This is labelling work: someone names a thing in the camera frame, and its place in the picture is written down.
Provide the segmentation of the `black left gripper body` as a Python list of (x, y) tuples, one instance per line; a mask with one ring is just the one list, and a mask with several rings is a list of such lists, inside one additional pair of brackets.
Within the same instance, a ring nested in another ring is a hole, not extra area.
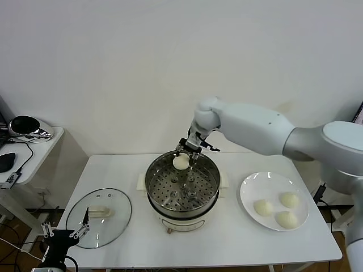
[(69, 248), (77, 244), (77, 240), (70, 236), (74, 230), (56, 229), (52, 237), (47, 237), (45, 243), (48, 245), (48, 252), (44, 264), (64, 264), (65, 256)]

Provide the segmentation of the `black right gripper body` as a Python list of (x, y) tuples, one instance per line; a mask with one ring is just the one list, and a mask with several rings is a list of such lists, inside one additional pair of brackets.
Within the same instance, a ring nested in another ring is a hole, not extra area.
[(212, 145), (206, 141), (211, 133), (212, 130), (191, 126), (188, 130), (187, 138), (181, 138), (179, 143), (184, 146), (183, 151), (188, 153), (201, 153), (203, 148), (212, 150)]

